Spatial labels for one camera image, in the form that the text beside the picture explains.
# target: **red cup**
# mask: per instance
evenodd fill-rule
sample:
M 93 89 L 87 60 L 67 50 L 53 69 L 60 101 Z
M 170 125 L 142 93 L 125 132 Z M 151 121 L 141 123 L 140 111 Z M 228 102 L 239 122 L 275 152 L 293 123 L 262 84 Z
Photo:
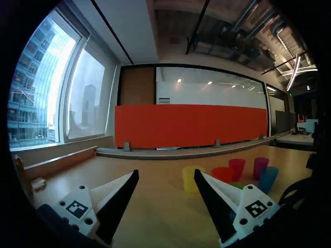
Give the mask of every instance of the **red cup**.
M 234 171 L 232 182 L 238 182 L 241 178 L 241 174 L 244 170 L 246 161 L 241 158 L 235 158 L 229 160 L 229 168 L 232 168 Z
M 260 173 L 261 170 L 264 167 L 267 167 L 269 163 L 269 159 L 266 157 L 257 157 L 256 159 L 254 159 L 254 171 L 253 171 L 253 178 L 255 180 L 259 180 L 260 179 Z
M 217 167 L 211 171 L 213 177 L 225 183 L 231 182 L 234 173 L 234 170 L 228 167 Z

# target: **yellow cup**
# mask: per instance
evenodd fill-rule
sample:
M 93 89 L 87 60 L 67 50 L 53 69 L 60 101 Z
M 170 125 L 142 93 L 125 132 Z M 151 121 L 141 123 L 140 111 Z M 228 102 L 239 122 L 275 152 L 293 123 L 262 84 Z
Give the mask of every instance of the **yellow cup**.
M 184 190 L 188 193 L 198 193 L 199 189 L 194 181 L 194 171 L 195 169 L 199 169 L 202 172 L 205 172 L 205 169 L 201 166 L 186 166 L 183 168 L 183 182 L 184 182 Z

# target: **ceiling pipe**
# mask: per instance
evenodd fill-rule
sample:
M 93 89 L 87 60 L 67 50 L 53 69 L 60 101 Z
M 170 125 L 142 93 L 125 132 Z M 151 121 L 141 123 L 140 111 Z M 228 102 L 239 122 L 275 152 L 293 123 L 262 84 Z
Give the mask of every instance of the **ceiling pipe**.
M 259 22 L 252 31 L 246 36 L 245 40 L 253 39 L 262 29 L 264 29 L 273 19 L 276 17 L 276 12 L 274 10 L 270 10 Z
M 252 13 L 256 10 L 259 1 L 252 0 L 251 3 L 247 5 L 244 11 L 241 14 L 241 17 L 238 19 L 237 23 L 231 29 L 232 32 L 237 32 L 242 24 L 252 15 Z
M 291 49 L 285 44 L 285 42 L 279 37 L 279 34 L 283 29 L 285 28 L 285 22 L 280 21 L 278 22 L 272 29 L 272 34 L 275 36 L 279 42 L 282 44 L 284 49 L 288 52 L 288 54 L 291 56 L 291 58 L 294 58 L 294 54 L 292 53 Z

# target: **magenta cup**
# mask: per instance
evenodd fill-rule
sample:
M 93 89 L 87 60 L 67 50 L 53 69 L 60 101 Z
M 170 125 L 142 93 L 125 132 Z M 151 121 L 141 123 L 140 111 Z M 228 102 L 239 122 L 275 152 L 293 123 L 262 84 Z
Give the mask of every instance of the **magenta cup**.
M 235 158 L 229 160 L 229 168 L 232 168 L 234 170 L 232 182 L 238 182 L 241 178 L 241 174 L 244 170 L 245 166 L 245 160 L 241 158 Z
M 255 180 L 260 179 L 261 170 L 267 167 L 268 163 L 269 163 L 269 159 L 266 157 L 257 157 L 256 159 L 254 159 L 253 178 Z

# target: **orange panel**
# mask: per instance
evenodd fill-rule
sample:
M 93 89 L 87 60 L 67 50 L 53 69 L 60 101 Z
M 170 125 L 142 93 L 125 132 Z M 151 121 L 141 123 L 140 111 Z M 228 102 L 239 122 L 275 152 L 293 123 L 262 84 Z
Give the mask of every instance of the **orange panel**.
M 115 144 L 132 148 L 212 145 L 267 132 L 265 109 L 219 105 L 127 105 L 115 108 Z

